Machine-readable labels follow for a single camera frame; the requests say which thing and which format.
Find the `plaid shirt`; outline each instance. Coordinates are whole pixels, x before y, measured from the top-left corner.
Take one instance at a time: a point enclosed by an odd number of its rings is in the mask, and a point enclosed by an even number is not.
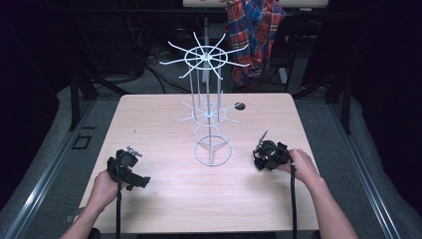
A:
[[[234,54],[235,62],[249,67],[233,68],[233,88],[246,92],[258,84],[264,67],[269,67],[277,28],[286,16],[279,0],[228,0],[226,32],[232,50],[249,47]]]

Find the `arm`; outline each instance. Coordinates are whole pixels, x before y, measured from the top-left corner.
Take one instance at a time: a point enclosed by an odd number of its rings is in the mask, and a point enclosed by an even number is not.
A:
[[[117,183],[109,177],[106,171],[100,172],[96,177],[87,205],[61,238],[88,238],[100,214],[114,201],[116,196]]]
[[[351,223],[335,202],[325,181],[317,172],[311,158],[300,149],[290,150],[296,166],[296,178],[302,181],[310,191],[316,208],[316,218],[319,225],[320,237],[330,238],[358,238]],[[278,169],[290,172],[290,164],[283,164]]]

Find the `gray carpet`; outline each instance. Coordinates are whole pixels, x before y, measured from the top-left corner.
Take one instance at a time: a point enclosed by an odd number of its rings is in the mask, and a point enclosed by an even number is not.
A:
[[[292,92],[299,90],[301,74],[311,47],[312,44],[303,44],[299,51],[291,87]],[[174,56],[159,57],[160,60],[171,58]],[[176,78],[186,71],[185,68],[177,67],[169,70],[168,67],[160,65],[151,65],[151,67],[173,81],[187,86],[185,80]],[[230,72],[225,70],[223,77],[226,79],[223,81],[223,89],[226,93],[230,93],[231,86],[227,80],[230,79]],[[171,86],[164,85],[167,93],[177,93]],[[163,93],[160,84],[150,72],[145,72],[136,81],[120,86],[136,94]],[[42,203],[36,208],[32,208],[34,213],[30,215],[34,216],[26,219],[28,226],[21,229],[23,232],[20,235],[24,235],[23,238],[58,238],[69,227],[69,224],[64,223],[65,217],[73,214],[79,206],[118,102],[118,96],[115,93],[102,86],[97,86],[97,89],[101,95],[97,101],[91,103],[82,99],[82,106],[87,113],[75,134],[69,134],[67,131],[71,120],[69,89],[64,89],[59,93],[61,108],[54,125],[34,158],[33,164],[28,169],[27,175],[0,213],[1,238],[11,235],[7,233],[11,233],[10,228],[14,226],[16,218],[27,215],[22,213],[22,208],[28,205],[25,202],[36,188],[37,182],[42,178],[46,168],[57,157],[63,159],[63,164],[59,165],[60,170],[54,182],[47,188],[48,193],[41,198]],[[265,89],[266,86],[262,85],[258,91],[264,92]],[[359,180],[356,166],[353,163],[355,158],[350,152],[341,128],[336,125],[338,118],[332,113],[336,107],[326,105],[319,96],[319,93],[315,93],[309,100],[296,100],[296,105],[320,174],[325,178],[334,198],[352,222],[360,238],[388,238],[374,213],[368,193],[362,186],[362,181]],[[379,156],[367,132],[360,107],[356,101],[352,101],[350,126],[351,139],[359,149],[401,238],[420,237],[422,235],[422,220],[397,194],[394,186],[383,173]],[[86,149],[72,149],[78,135],[85,136],[85,139],[81,139],[76,146],[84,145],[84,140],[88,137],[91,139]],[[291,238],[291,234],[291,232],[277,232],[276,237]],[[311,231],[301,231],[298,238],[312,238],[312,234]],[[114,238],[114,235],[103,235],[102,238]],[[122,238],[136,238],[136,235],[123,235]],[[174,235],[165,235],[162,238],[174,238]]]

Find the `wooden table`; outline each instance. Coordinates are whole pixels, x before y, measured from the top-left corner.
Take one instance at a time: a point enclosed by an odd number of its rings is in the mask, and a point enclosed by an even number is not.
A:
[[[283,0],[285,8],[324,8],[328,0]],[[183,0],[184,7],[226,7],[226,1],[220,0]]]
[[[202,233],[292,230],[290,175],[258,171],[252,151],[266,139],[302,148],[313,157],[292,97],[287,94],[223,95],[223,107],[242,102],[243,111],[229,109],[219,130],[230,140],[232,155],[220,166],[206,166],[194,156],[196,141],[208,129],[197,128],[190,95],[129,95],[121,98],[105,137],[81,206],[89,198],[96,175],[106,161],[128,145],[143,154],[133,172],[150,176],[145,188],[122,191],[122,233]],[[311,196],[296,181],[298,229],[317,229]],[[115,232],[115,201],[95,227]]]

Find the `small black object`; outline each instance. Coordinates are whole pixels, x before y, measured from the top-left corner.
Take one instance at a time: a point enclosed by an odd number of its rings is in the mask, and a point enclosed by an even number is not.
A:
[[[286,164],[291,159],[288,147],[280,142],[275,144],[271,140],[264,140],[265,135],[261,137],[257,148],[254,150],[255,166],[262,170],[267,168],[273,170],[280,164]]]
[[[110,157],[108,159],[106,170],[113,181],[127,182],[129,184],[127,190],[132,190],[134,186],[145,187],[150,177],[142,177],[132,173],[131,167],[134,167],[136,163],[137,158],[133,154],[120,149],[115,153],[115,158]]]
[[[246,108],[245,104],[243,103],[235,103],[235,109],[238,111],[242,111]]]

